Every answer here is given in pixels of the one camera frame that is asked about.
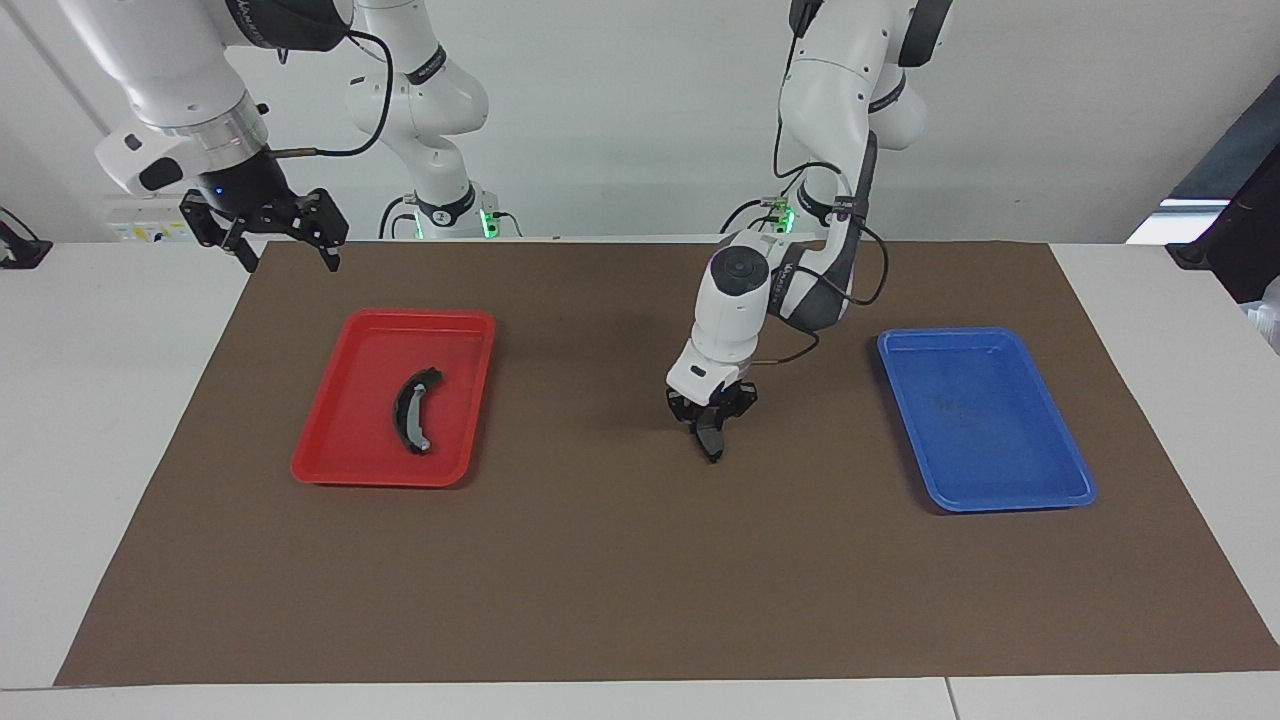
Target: black device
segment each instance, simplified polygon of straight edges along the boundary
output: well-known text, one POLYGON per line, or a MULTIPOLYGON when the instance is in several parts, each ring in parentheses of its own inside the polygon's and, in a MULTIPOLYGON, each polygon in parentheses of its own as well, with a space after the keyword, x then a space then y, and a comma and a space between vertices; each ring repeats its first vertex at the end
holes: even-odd
POLYGON ((0 220, 0 269, 4 270, 33 270, 40 266, 49 251, 52 250, 54 243, 47 240, 40 240, 36 233, 31 232, 31 228, 26 225, 17 215, 13 215, 8 210, 4 210, 6 215, 14 219, 18 224, 23 227, 31 238, 24 238, 14 232, 4 220, 0 220))

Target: blue tray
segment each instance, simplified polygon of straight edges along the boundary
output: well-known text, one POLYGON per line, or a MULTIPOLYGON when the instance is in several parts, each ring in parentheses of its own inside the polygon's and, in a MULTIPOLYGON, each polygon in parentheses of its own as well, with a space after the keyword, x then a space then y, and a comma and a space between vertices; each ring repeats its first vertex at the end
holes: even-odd
POLYGON ((879 351, 940 506, 983 512, 1093 502, 1093 477, 1016 334, 887 331, 879 351))

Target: green led light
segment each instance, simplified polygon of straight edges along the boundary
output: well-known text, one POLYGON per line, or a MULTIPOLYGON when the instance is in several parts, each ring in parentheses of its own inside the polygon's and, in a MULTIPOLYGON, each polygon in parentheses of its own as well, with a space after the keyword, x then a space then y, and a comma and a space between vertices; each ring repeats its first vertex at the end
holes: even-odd
POLYGON ((493 240, 498 237, 498 223, 494 222, 493 215, 480 210, 480 222, 484 224, 484 237, 485 240, 493 240))

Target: black ring on robot arm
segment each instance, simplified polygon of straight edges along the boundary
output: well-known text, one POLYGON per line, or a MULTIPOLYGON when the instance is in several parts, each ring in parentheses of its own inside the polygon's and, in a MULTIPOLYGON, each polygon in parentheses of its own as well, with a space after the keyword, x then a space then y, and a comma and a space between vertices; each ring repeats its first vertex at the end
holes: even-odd
POLYGON ((933 50, 938 46, 938 36, 942 35, 942 26, 950 12, 951 0, 919 0, 915 4, 911 24, 906 26, 906 36, 902 38, 902 51, 897 56, 900 67, 919 68, 933 59, 933 50))
POLYGON ((268 50, 333 50, 351 26, 333 0, 227 0, 250 42, 268 50))

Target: white wall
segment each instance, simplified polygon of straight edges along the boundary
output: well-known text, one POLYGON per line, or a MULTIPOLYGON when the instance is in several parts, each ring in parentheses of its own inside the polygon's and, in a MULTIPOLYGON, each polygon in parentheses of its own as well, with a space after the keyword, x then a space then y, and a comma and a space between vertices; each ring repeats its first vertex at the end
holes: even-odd
POLYGON ((101 136, 0 0, 0 205, 47 240, 109 240, 96 199, 115 186, 93 159, 101 136))
MULTIPOLYGON (((118 90, 55 4, 4 3, 73 69, 91 111, 118 122, 118 90)), ((710 232, 741 200, 777 190, 768 163, 786 0, 430 6, 451 56, 492 97, 488 127, 460 140, 472 176, 526 232, 710 232)), ((1275 0, 961 0, 954 12, 948 46, 911 73, 931 129, 882 156, 872 220, 893 237, 1123 242, 1280 72, 1275 0)), ((230 55, 273 108, 273 145, 361 141, 342 97, 379 65, 355 47, 297 54, 285 68, 260 50, 230 55)), ((0 110, 10 123, 31 111, 0 110)), ((79 188, 92 142, 46 136, 0 136, 0 149, 40 147, 47 174, 79 188)), ((357 236, 407 190, 381 149, 285 169, 296 190, 329 187, 357 236)), ((28 214, 91 213, 101 192, 93 182, 78 199, 47 193, 28 214)))

